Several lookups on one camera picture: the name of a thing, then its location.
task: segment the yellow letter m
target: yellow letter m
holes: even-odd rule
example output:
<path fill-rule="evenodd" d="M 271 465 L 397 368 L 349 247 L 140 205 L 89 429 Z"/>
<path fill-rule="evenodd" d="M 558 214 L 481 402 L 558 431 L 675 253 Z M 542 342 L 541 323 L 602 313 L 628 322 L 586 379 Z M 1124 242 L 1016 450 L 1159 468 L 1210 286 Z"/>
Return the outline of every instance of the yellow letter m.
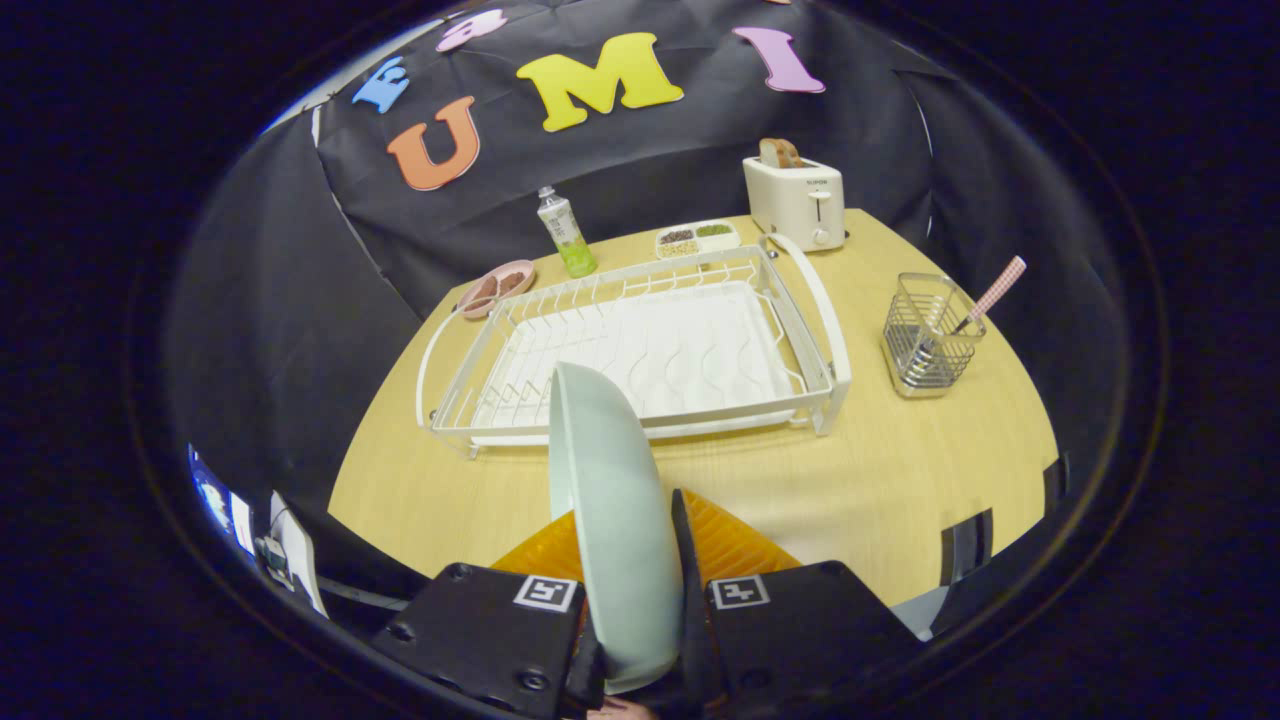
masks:
<path fill-rule="evenodd" d="M 675 102 L 685 96 L 685 91 L 671 85 L 662 72 L 653 55 L 657 40 L 649 32 L 618 35 L 600 47 L 600 59 L 594 68 L 564 55 L 547 55 L 516 70 L 516 77 L 532 81 L 543 96 L 543 105 L 547 106 L 543 129 L 547 132 L 586 120 L 586 110 L 573 105 L 570 94 L 599 113 L 613 111 L 620 81 L 626 90 L 622 104 L 627 108 Z"/>

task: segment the wooden table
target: wooden table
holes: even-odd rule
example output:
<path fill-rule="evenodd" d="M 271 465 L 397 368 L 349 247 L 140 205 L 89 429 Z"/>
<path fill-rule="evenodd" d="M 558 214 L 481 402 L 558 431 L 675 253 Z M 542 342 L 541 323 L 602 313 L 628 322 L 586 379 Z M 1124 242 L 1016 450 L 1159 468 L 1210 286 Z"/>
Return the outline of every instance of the wooden table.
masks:
<path fill-rule="evenodd" d="M 750 218 L 728 218 L 744 237 Z M 841 560 L 887 605 L 938 585 L 941 532 L 988 507 L 993 552 L 1041 519 L 1044 468 L 1057 460 L 1048 415 L 1012 348 L 988 323 L 964 377 L 941 398 L 902 400 L 878 346 L 897 274 L 937 265 L 860 210 L 851 237 L 810 254 L 840 315 L 852 387 L 835 432 L 812 427 L 659 441 L 667 489 L 685 487 L 730 510 L 801 562 Z M 591 245 L 602 270 L 653 260 L 654 231 Z M 558 255 L 535 260 L 534 287 L 568 279 Z M 778 272 L 829 357 L 795 264 Z M 347 450 L 329 512 L 428 575 L 456 561 L 489 565 L 552 520 L 547 448 L 484 448 L 467 460 L 417 427 L 413 389 L 428 340 L 466 286 L 453 288 L 392 368 Z M 977 292 L 982 288 L 969 288 Z M 481 323 L 440 336 L 425 402 L 444 393 Z"/>

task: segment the toast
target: toast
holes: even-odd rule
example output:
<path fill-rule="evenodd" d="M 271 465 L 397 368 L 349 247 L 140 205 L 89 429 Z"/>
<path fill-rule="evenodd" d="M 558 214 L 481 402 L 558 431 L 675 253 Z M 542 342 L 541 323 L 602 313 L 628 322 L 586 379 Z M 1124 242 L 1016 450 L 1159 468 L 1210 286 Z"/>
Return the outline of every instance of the toast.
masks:
<path fill-rule="evenodd" d="M 803 168 L 795 145 L 776 137 L 760 138 L 760 161 L 771 168 Z"/>

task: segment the white dish rack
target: white dish rack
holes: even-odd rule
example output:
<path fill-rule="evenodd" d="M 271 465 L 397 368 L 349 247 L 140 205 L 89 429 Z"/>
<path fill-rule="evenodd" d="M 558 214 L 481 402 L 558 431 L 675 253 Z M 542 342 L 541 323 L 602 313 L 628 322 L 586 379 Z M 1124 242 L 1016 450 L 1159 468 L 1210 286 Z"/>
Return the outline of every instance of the white dish rack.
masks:
<path fill-rule="evenodd" d="M 823 359 L 767 250 L 796 264 L 822 319 Z M 851 372 L 827 291 L 788 238 L 644 263 L 498 302 L 435 410 L 424 413 L 428 361 L 419 365 L 417 424 L 470 450 L 547 445 L 550 378 L 558 360 L 602 372 L 631 402 L 650 439 L 780 423 L 831 432 Z M 795 360 L 787 366 L 785 354 Z"/>

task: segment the utensil holder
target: utensil holder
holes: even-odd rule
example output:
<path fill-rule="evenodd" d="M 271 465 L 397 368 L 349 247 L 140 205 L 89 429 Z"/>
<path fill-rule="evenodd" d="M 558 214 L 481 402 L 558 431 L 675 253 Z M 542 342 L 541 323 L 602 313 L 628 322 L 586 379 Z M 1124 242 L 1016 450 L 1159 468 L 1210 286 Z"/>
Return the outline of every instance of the utensil holder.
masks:
<path fill-rule="evenodd" d="M 960 379 L 987 334 L 982 318 L 955 333 L 970 310 L 973 300 L 946 275 L 897 277 L 881 351 L 900 396 L 938 397 Z"/>

